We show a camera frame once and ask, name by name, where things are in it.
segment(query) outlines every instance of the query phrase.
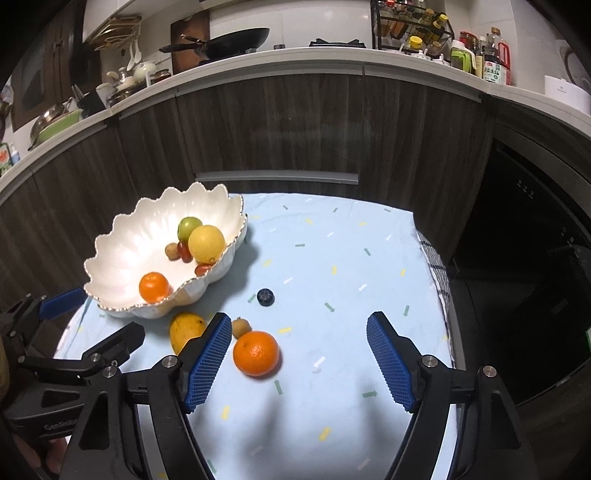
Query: light blue tablecloth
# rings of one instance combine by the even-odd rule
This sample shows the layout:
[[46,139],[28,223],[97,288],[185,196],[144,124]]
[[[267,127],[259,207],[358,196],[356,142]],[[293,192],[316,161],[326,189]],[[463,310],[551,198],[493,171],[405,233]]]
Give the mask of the light blue tablecloth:
[[[395,404],[366,340],[382,310],[422,353],[451,366],[437,289],[410,212],[301,194],[245,195],[246,241],[230,272],[184,307],[206,319],[225,312],[272,333],[282,366],[266,380],[241,374],[231,349],[206,403],[189,419],[216,479],[381,480],[410,420]],[[275,304],[260,306],[260,288]],[[151,367],[172,352],[168,324],[145,326],[144,345],[123,371]],[[70,322],[58,358],[82,352],[126,323],[94,302]],[[456,441],[455,410],[434,479],[445,479]],[[166,478],[147,407],[142,435],[154,478]]]

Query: pan handle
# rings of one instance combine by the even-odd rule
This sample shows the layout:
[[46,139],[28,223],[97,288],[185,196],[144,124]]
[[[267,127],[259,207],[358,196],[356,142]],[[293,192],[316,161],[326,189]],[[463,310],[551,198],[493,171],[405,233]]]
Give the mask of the pan handle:
[[195,43],[204,43],[203,40],[199,40],[196,37],[191,37],[189,35],[185,35],[184,33],[181,33],[181,38],[184,40],[194,41]]
[[166,45],[164,47],[160,47],[159,51],[162,53],[172,53],[175,51],[183,51],[183,50],[195,50],[201,47],[199,43],[179,43],[176,45]]

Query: green dish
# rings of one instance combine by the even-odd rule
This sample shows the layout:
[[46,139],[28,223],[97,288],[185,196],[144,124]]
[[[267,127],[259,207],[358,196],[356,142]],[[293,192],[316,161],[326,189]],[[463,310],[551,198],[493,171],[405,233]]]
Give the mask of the green dish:
[[59,119],[47,125],[39,133],[37,138],[37,145],[41,145],[44,141],[49,140],[60,132],[63,132],[66,128],[76,125],[80,121],[82,110],[74,110],[73,112],[67,113],[59,117]]

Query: white fruit bowl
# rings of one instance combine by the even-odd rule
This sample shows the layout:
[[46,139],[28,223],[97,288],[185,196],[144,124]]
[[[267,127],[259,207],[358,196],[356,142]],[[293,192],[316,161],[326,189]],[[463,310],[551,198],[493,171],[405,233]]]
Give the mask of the white fruit bowl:
[[[177,242],[178,223],[186,216],[215,225],[226,239],[220,260],[196,278],[197,263],[170,261],[164,247]],[[222,278],[246,235],[247,216],[241,195],[230,198],[225,185],[213,190],[199,182],[186,192],[167,188],[157,200],[142,198],[129,215],[117,215],[108,235],[95,240],[96,255],[84,262],[90,281],[86,293],[115,317],[156,319],[173,307],[189,305],[205,293],[207,285]],[[160,272],[172,286],[172,294],[158,303],[146,303],[139,295],[139,281],[148,272]]]

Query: wok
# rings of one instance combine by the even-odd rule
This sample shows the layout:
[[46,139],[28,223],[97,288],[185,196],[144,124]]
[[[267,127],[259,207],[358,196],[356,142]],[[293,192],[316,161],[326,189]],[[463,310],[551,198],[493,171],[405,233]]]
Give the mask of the wok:
[[210,60],[217,60],[246,53],[250,48],[258,48],[265,43],[268,36],[268,28],[239,30],[207,41],[201,41],[198,38],[183,35],[183,38],[191,40],[193,43],[166,45],[165,47],[161,47],[160,51],[163,53],[172,53],[175,51],[195,50],[199,56],[205,55]]

